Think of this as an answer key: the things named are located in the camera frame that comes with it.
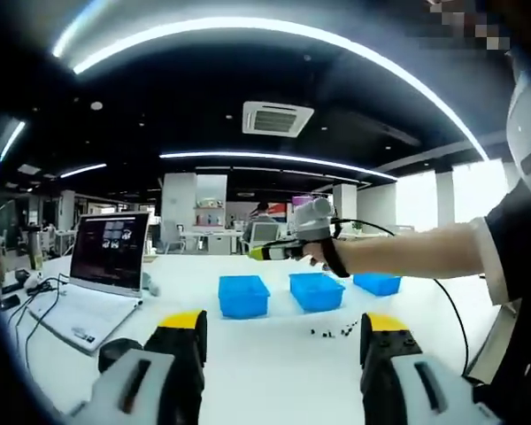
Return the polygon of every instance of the desk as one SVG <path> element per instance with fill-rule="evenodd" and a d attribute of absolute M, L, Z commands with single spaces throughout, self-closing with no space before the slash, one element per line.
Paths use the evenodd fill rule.
<path fill-rule="evenodd" d="M 45 275 L 68 272 L 70 258 L 44 263 Z M 359 328 L 349 337 L 311 335 L 340 329 L 363 312 L 393 314 L 411 329 L 421 348 L 459 373 L 464 346 L 456 316 L 436 284 L 404 278 L 400 292 L 377 298 L 342 280 L 342 308 L 303 314 L 289 293 L 289 273 L 319 271 L 307 260 L 258 262 L 244 256 L 165 255 L 144 264 L 161 287 L 161 297 L 144 292 L 144 303 L 110 339 L 129 337 L 144 344 L 159 321 L 170 313 L 208 311 L 208 362 L 201 425 L 358 425 L 364 423 L 359 391 Z M 218 300 L 219 276 L 258 274 L 271 291 L 269 315 L 249 321 L 224 320 Z M 499 307 L 491 305 L 485 281 L 477 276 L 442 281 L 465 323 L 470 358 L 484 343 Z M 27 314 L 20 340 L 34 326 Z M 53 404 L 67 412 L 88 399 L 99 373 L 89 357 L 39 327 L 29 347 L 33 377 Z"/>
<path fill-rule="evenodd" d="M 205 236 L 224 236 L 224 237 L 230 237 L 231 243 L 230 243 L 230 252 L 235 253 L 238 251 L 238 238 L 242 237 L 244 232 L 239 230 L 208 230 L 208 231 L 200 231 L 200 230 L 185 230 L 181 232 L 182 237 L 194 237 L 197 241 L 201 237 Z"/>

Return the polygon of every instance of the wrist strap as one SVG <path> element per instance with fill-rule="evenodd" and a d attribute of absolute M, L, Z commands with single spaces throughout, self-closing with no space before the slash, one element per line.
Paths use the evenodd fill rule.
<path fill-rule="evenodd" d="M 338 277 L 349 277 L 350 275 L 346 271 L 346 267 L 344 267 L 344 264 L 342 263 L 340 257 L 338 256 L 338 253 L 336 252 L 336 247 L 335 243 L 333 242 L 333 238 L 329 237 L 320 241 L 320 247 L 322 248 L 322 253 L 325 256 L 325 260 L 327 261 L 327 264 L 330 269 Z"/>

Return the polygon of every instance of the black ceiling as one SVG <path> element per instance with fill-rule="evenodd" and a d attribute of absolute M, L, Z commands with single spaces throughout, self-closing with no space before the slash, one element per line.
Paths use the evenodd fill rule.
<path fill-rule="evenodd" d="M 137 193 L 134 200 L 144 201 L 157 193 L 148 189 L 158 187 L 158 177 L 196 166 L 271 167 L 379 184 L 384 182 L 379 177 L 299 163 L 242 158 L 165 160 L 158 155 L 261 151 L 377 168 L 465 139 L 417 90 L 372 62 L 325 42 L 264 30 L 205 30 L 136 46 L 75 75 L 68 62 L 54 58 L 48 49 L 67 25 L 67 16 L 78 10 L 78 2 L 67 2 L 66 8 L 58 5 L 62 2 L 16 1 L 10 7 L 1 3 L 0 128 L 4 128 L 4 117 L 24 120 L 27 128 L 0 167 L 0 185 L 17 182 L 25 189 L 31 182 L 41 182 L 36 193 L 76 189 L 118 199 Z M 313 3 L 311 16 L 304 15 L 301 22 L 316 22 L 317 27 L 324 22 L 326 30 L 356 35 L 355 40 L 377 47 L 432 88 L 479 139 L 504 128 L 512 74 L 503 52 L 448 38 L 440 18 L 433 21 L 423 1 L 409 9 L 404 4 L 409 2 L 342 1 L 345 13 L 335 2 Z M 92 37 L 110 26 L 110 13 L 119 16 L 118 6 L 113 7 L 114 11 L 102 15 L 103 22 L 91 27 L 96 32 L 89 29 L 75 41 L 67 61 L 78 56 L 79 50 L 85 51 L 86 43 L 94 44 Z M 162 3 L 154 1 L 152 11 L 158 7 Z M 45 17 L 41 27 L 27 22 L 36 10 Z M 148 4 L 144 13 L 150 14 Z M 294 15 L 295 11 L 288 12 L 291 19 L 287 20 L 299 21 Z M 373 24 L 361 27 L 370 17 L 386 22 L 379 37 Z M 356 31 L 353 23 L 362 29 Z M 242 133 L 242 105 L 247 100 L 309 106 L 315 113 L 297 138 L 246 135 Z M 101 102 L 103 108 L 92 110 L 93 102 Z M 499 144 L 487 148 L 496 158 L 507 153 L 504 143 Z M 399 176 L 430 166 L 444 169 L 474 158 L 478 158 L 475 151 L 465 149 L 390 173 Z M 62 180 L 43 177 L 98 163 L 107 167 Z M 42 171 L 26 176 L 18 172 L 22 164 Z M 229 197 L 255 191 L 257 197 L 278 200 L 332 182 L 337 181 L 236 171 L 230 172 Z"/>

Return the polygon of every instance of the ceiling vent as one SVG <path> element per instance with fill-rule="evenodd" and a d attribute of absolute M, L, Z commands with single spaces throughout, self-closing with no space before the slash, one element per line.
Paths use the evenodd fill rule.
<path fill-rule="evenodd" d="M 242 132 L 247 135 L 297 137 L 314 110 L 292 104 L 245 102 Z"/>

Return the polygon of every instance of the blue plastic bin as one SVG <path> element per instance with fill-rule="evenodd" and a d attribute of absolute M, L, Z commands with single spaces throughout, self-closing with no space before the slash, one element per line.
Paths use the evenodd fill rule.
<path fill-rule="evenodd" d="M 259 276 L 221 276 L 220 310 L 225 317 L 249 319 L 267 314 L 270 293 Z"/>
<path fill-rule="evenodd" d="M 355 285 L 380 297 L 396 294 L 401 282 L 399 276 L 380 273 L 354 274 L 352 279 Z"/>
<path fill-rule="evenodd" d="M 344 287 L 323 273 L 290 274 L 291 294 L 306 312 L 340 307 Z"/>

